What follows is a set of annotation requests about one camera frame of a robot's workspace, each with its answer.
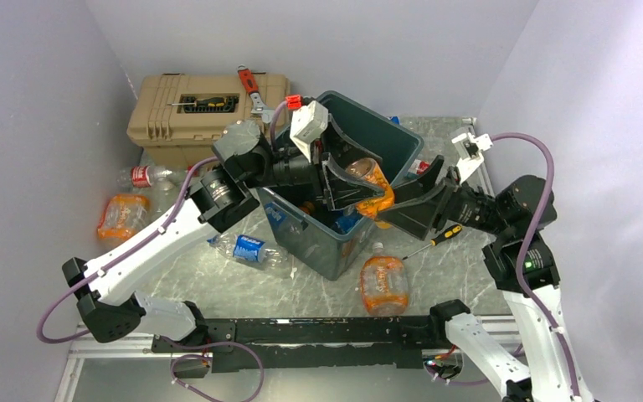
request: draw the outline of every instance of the white wall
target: white wall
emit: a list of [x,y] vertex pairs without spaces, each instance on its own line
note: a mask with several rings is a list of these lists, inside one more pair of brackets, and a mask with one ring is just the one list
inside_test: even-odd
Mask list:
[[[559,217],[545,238],[578,360],[597,398],[643,400],[643,1],[539,2],[479,117],[552,149]],[[516,142],[489,168],[495,188],[545,173]]]
[[133,85],[166,72],[281,72],[375,111],[476,116],[537,0],[87,0]]
[[[68,345],[35,337],[67,289],[60,266],[99,254],[114,172],[136,161],[134,98],[84,3],[0,2],[0,401],[53,400]],[[73,333],[74,303],[47,333]]]

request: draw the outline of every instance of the tan toolbox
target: tan toolbox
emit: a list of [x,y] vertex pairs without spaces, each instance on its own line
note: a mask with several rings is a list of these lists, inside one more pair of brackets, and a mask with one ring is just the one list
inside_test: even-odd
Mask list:
[[[284,75],[255,74],[255,81],[262,100],[273,109],[290,94],[290,81]],[[209,106],[169,106],[208,99]],[[184,168],[213,156],[211,146],[223,129],[249,119],[251,108],[252,100],[237,75],[152,75],[141,83],[126,134],[157,165]],[[288,113],[282,113],[278,132],[288,119]]]

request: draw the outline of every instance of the plastic bin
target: plastic bin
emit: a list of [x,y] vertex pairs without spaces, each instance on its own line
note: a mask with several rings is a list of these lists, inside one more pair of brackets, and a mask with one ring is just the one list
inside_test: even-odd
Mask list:
[[[423,149],[420,136],[336,91],[324,92],[316,99],[333,114],[346,134],[383,159],[383,174],[391,184],[403,179]],[[289,127],[280,132],[277,143],[291,145]],[[309,200],[309,194],[313,194],[311,185],[258,190],[277,243],[314,271],[335,281],[367,244],[376,225],[362,218],[348,233],[338,234],[330,228],[333,213],[315,214],[312,218],[297,208]]]

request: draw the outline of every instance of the red connector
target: red connector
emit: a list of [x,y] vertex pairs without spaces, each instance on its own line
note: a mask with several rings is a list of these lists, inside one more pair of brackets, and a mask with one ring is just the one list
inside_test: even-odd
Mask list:
[[301,95],[289,95],[285,100],[287,100],[287,109],[296,111],[301,108]]

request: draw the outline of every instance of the white plastic housing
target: white plastic housing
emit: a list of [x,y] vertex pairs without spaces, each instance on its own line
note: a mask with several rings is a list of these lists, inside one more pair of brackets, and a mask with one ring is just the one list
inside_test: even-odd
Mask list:
[[[464,132],[459,136],[452,138],[455,150],[460,154],[460,161],[457,163],[457,169],[460,171],[460,183],[463,183],[484,163],[483,151],[491,148],[491,138],[489,134],[475,137],[471,132]],[[472,156],[467,151],[468,145],[475,145],[478,148],[476,155]]]
[[499,395],[507,394],[508,380],[519,382],[530,376],[528,367],[492,338],[474,315],[452,317],[445,330],[447,339],[476,364]]
[[292,113],[290,139],[311,162],[311,144],[319,139],[329,125],[329,110],[313,100]]
[[191,310],[180,301],[170,301],[134,292],[136,302],[146,312],[135,332],[152,333],[179,341],[196,329]]

